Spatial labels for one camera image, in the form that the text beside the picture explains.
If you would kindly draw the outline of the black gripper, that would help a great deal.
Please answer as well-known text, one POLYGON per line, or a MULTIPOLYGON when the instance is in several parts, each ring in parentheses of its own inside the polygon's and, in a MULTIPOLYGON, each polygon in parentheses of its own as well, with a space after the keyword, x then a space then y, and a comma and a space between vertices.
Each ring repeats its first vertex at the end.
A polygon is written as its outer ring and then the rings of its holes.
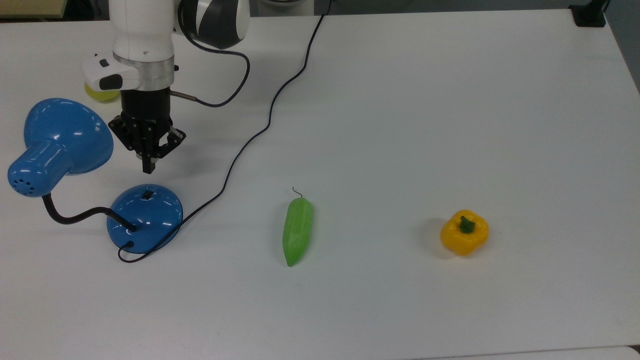
POLYGON ((178 148, 186 138, 186 133, 176 129, 170 118, 170 91, 140 91, 126 89, 120 93, 122 112, 115 116, 108 127, 115 137, 129 151, 135 152, 142 161, 142 171, 151 174, 159 159, 163 159, 178 148), (142 137, 141 128, 154 127, 153 142, 142 137), (166 143, 160 139, 166 135, 166 143))

